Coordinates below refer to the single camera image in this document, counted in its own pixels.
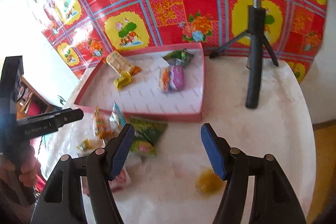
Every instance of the metal screw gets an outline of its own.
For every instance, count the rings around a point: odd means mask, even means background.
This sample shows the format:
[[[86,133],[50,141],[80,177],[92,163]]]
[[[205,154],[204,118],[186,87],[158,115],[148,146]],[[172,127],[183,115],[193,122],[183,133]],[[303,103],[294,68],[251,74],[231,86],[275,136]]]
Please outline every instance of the metal screw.
[[[266,155],[266,160],[272,161],[272,160],[274,160],[274,156],[271,155],[271,154],[267,154]]]
[[[98,148],[97,150],[96,150],[96,154],[97,155],[101,155],[101,154],[103,154],[105,152],[105,149],[104,148]]]
[[[230,152],[231,152],[232,154],[237,155],[237,154],[239,154],[240,150],[239,150],[238,148],[236,148],[236,147],[233,147],[233,148],[230,149]]]
[[[69,155],[63,155],[61,157],[61,161],[67,161],[69,159]]]

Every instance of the purple snack package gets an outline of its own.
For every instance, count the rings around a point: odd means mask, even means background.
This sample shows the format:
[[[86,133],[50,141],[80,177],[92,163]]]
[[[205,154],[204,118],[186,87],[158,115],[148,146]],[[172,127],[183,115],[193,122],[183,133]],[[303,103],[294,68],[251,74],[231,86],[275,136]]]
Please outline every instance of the purple snack package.
[[[182,66],[161,68],[159,90],[163,92],[179,91],[184,88]]]

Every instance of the red and white package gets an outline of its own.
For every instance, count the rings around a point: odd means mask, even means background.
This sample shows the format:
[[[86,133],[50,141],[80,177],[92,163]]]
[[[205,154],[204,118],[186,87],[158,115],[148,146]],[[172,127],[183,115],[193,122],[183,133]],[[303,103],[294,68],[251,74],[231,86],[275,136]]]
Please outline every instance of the red and white package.
[[[87,185],[87,178],[82,177],[82,189],[83,193],[87,196],[90,196],[89,188]],[[125,167],[122,168],[119,175],[115,177],[113,181],[109,181],[111,192],[116,192],[122,190],[123,188],[131,184],[131,178],[129,177]]]

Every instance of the floral tablecloth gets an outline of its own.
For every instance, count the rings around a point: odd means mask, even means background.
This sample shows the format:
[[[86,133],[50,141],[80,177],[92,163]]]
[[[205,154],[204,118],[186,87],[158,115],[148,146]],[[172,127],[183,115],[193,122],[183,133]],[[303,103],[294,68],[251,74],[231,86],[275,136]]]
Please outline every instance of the floral tablecloth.
[[[114,49],[201,42],[208,54],[247,27],[252,0],[27,0],[43,33],[80,78]],[[261,0],[265,35],[302,81],[323,39],[327,0]],[[228,55],[247,56],[248,38]]]

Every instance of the blue gripper pad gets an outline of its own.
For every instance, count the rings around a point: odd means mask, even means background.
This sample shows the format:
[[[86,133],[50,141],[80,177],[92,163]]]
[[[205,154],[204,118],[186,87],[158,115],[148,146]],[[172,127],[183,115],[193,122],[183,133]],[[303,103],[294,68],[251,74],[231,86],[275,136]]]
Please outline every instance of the blue gripper pad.
[[[120,174],[125,160],[127,158],[128,152],[131,149],[132,142],[134,140],[134,127],[130,126],[126,133],[123,132],[124,129],[120,132],[117,138],[122,138],[121,143],[118,145],[117,151],[114,154],[112,159],[112,171],[111,177],[114,179],[117,175]]]
[[[217,135],[210,126],[210,124],[205,123],[201,127],[201,140],[205,151],[208,154],[212,169],[215,174],[218,175],[221,180],[224,180],[226,172],[224,168],[224,157],[220,152],[218,146],[216,145]]]

